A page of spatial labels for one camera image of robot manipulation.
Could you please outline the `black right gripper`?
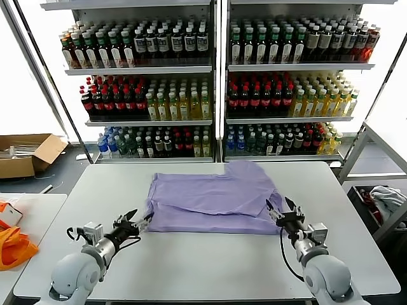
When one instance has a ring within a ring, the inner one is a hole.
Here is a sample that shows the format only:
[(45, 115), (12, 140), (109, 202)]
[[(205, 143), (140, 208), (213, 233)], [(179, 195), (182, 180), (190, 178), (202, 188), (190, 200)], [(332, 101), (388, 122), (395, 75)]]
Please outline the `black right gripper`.
[(301, 211), (301, 207), (297, 206), (293, 200), (286, 196), (285, 201), (289, 209), (295, 213), (281, 214), (278, 210), (274, 209), (270, 200), (266, 199), (268, 213), (271, 219), (276, 221), (276, 225), (282, 227), (288, 233), (290, 239), (296, 239), (298, 234), (305, 230), (303, 225), (305, 216)]

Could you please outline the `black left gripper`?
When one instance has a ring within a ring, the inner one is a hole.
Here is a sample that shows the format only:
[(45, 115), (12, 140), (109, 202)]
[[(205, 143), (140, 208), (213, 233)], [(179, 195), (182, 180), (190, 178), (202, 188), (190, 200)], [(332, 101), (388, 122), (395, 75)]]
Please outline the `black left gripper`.
[(115, 247), (120, 247), (127, 240), (139, 241), (140, 232), (147, 229), (152, 215), (147, 215), (136, 222), (130, 222), (132, 217), (137, 213), (137, 209), (131, 210), (123, 215), (120, 215), (113, 224), (113, 230), (106, 233), (106, 238), (110, 240)]

